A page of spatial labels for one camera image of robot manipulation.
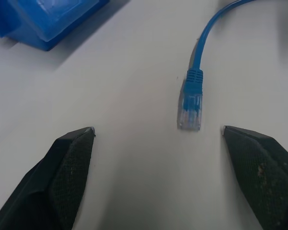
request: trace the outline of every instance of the white table surface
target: white table surface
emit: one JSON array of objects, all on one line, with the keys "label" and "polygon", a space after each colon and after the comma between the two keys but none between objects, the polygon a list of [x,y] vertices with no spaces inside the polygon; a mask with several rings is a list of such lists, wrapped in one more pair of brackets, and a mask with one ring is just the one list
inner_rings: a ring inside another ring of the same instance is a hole
[{"label": "white table surface", "polygon": [[0,208],[56,138],[94,126],[75,230],[261,229],[220,128],[288,150],[288,0],[255,1],[216,24],[201,66],[202,129],[182,132],[181,84],[219,5],[113,0],[95,16],[102,25],[89,20],[50,52],[0,40]]}]

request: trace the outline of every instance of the blue box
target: blue box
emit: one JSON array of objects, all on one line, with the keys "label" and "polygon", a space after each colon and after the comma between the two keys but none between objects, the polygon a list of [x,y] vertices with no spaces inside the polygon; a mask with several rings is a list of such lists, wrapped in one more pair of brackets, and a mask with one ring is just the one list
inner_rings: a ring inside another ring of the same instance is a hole
[{"label": "blue box", "polygon": [[0,37],[47,51],[108,2],[0,0]]}]

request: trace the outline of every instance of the blue ethernet cable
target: blue ethernet cable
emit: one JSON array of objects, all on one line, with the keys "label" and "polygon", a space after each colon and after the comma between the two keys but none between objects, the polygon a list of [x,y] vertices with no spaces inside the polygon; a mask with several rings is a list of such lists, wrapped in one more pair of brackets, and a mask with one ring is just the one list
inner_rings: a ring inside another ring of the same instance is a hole
[{"label": "blue ethernet cable", "polygon": [[202,35],[199,38],[193,66],[188,70],[185,84],[183,87],[183,100],[181,111],[179,111],[178,127],[180,129],[199,131],[202,118],[202,99],[203,99],[203,71],[200,69],[202,54],[208,34],[216,21],[228,11],[237,6],[255,0],[237,0],[221,10],[219,10],[208,22]]}]

